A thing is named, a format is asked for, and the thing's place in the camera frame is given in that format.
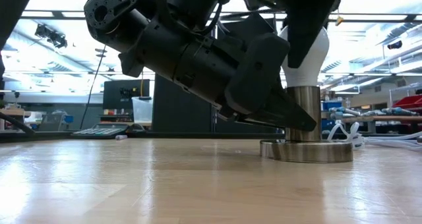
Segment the metal base plate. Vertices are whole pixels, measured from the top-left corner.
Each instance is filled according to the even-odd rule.
[[[262,140],[260,155],[265,158],[305,163],[339,163],[353,161],[350,142],[281,142]]]

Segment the red container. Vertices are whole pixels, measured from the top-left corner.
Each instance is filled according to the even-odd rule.
[[[405,97],[395,103],[393,107],[400,107],[402,109],[420,109],[422,108],[422,95]]]

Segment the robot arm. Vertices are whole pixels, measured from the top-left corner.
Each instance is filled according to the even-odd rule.
[[[121,52],[123,74],[138,77],[148,67],[211,103],[226,120],[313,130],[316,122],[284,92],[280,65],[289,51],[289,64],[300,65],[302,56],[294,49],[301,48],[306,55],[307,41],[300,45],[299,39],[298,46],[291,41],[303,36],[312,44],[330,8],[311,21],[317,29],[306,30],[297,26],[305,11],[295,4],[287,7],[290,44],[258,14],[242,23],[244,30],[216,39],[210,33],[227,2],[88,0],[84,11],[92,37]],[[206,26],[217,5],[214,20]]]

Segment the keyboard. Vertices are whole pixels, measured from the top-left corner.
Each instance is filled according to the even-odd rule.
[[[74,132],[71,136],[83,139],[114,139],[117,135],[126,134],[127,125],[98,124],[92,128]]]

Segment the stainless steel cylinder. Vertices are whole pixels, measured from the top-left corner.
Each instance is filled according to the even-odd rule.
[[[303,163],[340,163],[353,161],[350,142],[260,142],[260,155],[280,161]]]
[[[297,86],[286,89],[291,96],[315,121],[316,127],[311,132],[286,129],[286,140],[293,142],[321,141],[321,100],[318,86]]]

